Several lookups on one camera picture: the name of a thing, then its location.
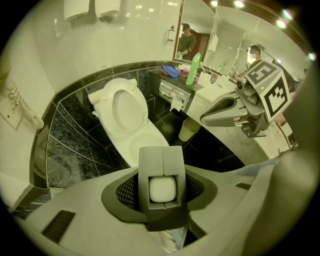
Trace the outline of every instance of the trash can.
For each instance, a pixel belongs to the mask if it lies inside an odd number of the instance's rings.
[[[179,132],[179,139],[183,142],[187,142],[199,129],[201,125],[188,117],[183,121],[181,130]]]

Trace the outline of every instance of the sleeve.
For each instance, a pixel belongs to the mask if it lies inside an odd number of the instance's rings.
[[[193,48],[195,47],[195,45],[196,45],[196,37],[193,35],[193,36],[191,37],[190,42],[189,42],[188,49],[189,49],[189,48],[193,49]]]

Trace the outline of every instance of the shampoo bottle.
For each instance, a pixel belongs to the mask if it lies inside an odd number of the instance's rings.
[[[201,54],[198,52],[192,59],[190,72],[185,82],[187,86],[192,86],[192,84],[194,83],[195,77],[197,75],[199,63],[200,63],[200,58],[201,58]]]

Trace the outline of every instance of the toilet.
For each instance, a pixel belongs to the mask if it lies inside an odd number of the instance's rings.
[[[115,78],[88,97],[92,113],[130,167],[138,166],[140,148],[169,146],[148,119],[147,102],[136,79]]]

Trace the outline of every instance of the open toilet lid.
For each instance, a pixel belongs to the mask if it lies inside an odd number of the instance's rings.
[[[148,122],[148,106],[137,80],[115,78],[104,87],[100,121],[114,137],[126,138]]]

